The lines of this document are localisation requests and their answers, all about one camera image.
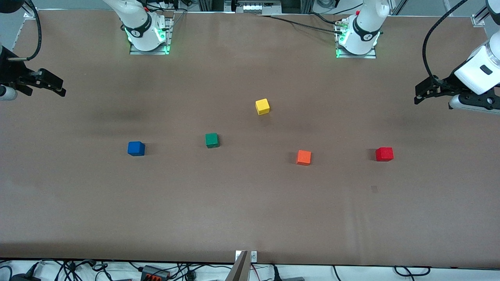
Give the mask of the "red wooden block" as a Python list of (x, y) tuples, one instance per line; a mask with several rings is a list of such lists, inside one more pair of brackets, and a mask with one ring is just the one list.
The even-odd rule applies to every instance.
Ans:
[(389, 162), (394, 159), (392, 147), (383, 146), (375, 150), (375, 160), (377, 162)]

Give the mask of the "blue wooden block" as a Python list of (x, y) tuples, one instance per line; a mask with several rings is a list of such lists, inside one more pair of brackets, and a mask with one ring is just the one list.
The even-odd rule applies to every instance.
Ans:
[(127, 144), (127, 154), (133, 157), (145, 156), (145, 144), (142, 142), (129, 142)]

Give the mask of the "grey control box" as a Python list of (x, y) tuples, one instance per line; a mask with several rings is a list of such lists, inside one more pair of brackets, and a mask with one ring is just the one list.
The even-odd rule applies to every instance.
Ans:
[(282, 13), (281, 0), (232, 0), (231, 8), (236, 13), (270, 16)]

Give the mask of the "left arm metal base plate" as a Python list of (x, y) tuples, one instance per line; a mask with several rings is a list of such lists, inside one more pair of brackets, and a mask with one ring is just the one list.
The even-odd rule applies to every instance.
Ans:
[(376, 50), (375, 50), (375, 48), (372, 48), (366, 54), (358, 55), (358, 54), (350, 53), (344, 47), (339, 46), (339, 48), (336, 49), (336, 58), (376, 59), (377, 56), (376, 56)]

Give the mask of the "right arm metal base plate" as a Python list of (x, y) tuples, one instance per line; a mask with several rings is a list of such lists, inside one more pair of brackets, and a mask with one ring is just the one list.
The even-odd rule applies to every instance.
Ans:
[(151, 27), (136, 43), (136, 39), (128, 37), (131, 55), (168, 55), (173, 37), (174, 18), (157, 16)]

